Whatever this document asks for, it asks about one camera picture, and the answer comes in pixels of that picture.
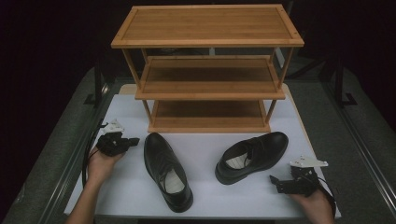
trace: shoe insole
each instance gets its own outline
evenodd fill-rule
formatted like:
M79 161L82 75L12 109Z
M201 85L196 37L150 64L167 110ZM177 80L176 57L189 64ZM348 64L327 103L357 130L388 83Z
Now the shoe insole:
M247 158L248 154L245 153L242 156L234 157L232 159L227 160L227 164L234 169L242 169L245 168L249 163L250 159Z
M169 171L165 180L161 181L160 183L167 193L178 193L181 192L185 187L175 172L175 169Z

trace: shoe rack leg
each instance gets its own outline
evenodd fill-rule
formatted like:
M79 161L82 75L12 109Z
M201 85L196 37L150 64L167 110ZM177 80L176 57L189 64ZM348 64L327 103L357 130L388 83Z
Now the shoe rack leg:
M274 63L275 53L276 53L276 48L273 48L273 52L271 53L271 57L270 57L270 63Z
M142 49L143 58L145 59L145 63L148 63L148 53L145 49Z
M149 111L148 102L145 100L143 100L142 102L143 102L143 106L145 107L146 114L148 115L148 121L149 121L149 123L152 123L152 117L151 117L151 112Z
M285 75L286 75L286 72L288 71L289 63L291 61L291 56L293 55L293 50L294 50L294 48L290 48L288 57L286 58L285 63L283 63L282 74L280 75L279 82L277 83L278 89L282 88L282 83L285 80Z
M132 61L131 54L129 53L128 49L123 49L122 53L125 57L126 62L128 63L129 69L131 70L132 77L134 77L134 82L136 83L137 88L140 89L140 79L137 75L136 69L134 68L134 62Z
M271 102L270 108L268 109L267 116L265 117L265 125L268 125L268 123L270 121L270 118L271 118L272 113L273 113L274 108L275 108L275 104L276 104L276 100L273 100Z

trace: shoe lace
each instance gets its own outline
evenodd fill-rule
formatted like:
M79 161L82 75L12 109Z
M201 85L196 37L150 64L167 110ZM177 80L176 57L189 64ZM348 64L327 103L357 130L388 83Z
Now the shoe lace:
M163 190L166 192L166 185L164 184L166 176L173 169L173 164L175 164L175 159L172 158L168 153L160 152L156 155L155 161L158 165L159 173L159 182L163 187Z
M251 159L253 158L253 154L256 151L255 149L264 148L263 142L260 141L260 139L258 138L253 138L251 139L251 141L248 141L247 143L249 144L249 146L245 146L247 148L247 156L245 157L244 160L245 167L251 162Z

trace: wooden shelf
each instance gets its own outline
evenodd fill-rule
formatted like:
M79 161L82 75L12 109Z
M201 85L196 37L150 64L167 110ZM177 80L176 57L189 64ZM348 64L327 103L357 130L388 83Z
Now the wooden shelf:
M149 132L269 133L262 101L155 101Z
M285 99L270 56L148 57L137 100Z
M114 37L149 118L149 132L268 133L301 39L280 4L134 6ZM271 55L155 56L147 49L270 48ZM289 48L279 74L277 48ZM130 49L146 62L140 77ZM154 100L149 108L147 100ZM265 110L263 100L272 103Z
M114 49L301 47L285 9L270 5L135 6Z

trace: black background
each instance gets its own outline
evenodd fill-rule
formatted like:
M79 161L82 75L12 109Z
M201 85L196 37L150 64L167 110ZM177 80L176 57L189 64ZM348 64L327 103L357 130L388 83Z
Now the black background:
M255 4L279 1L11 1L0 5L1 206L17 196L78 83L95 63L125 72L110 43L135 5ZM294 2L291 19L306 32L304 55L335 50L396 130L394 1Z

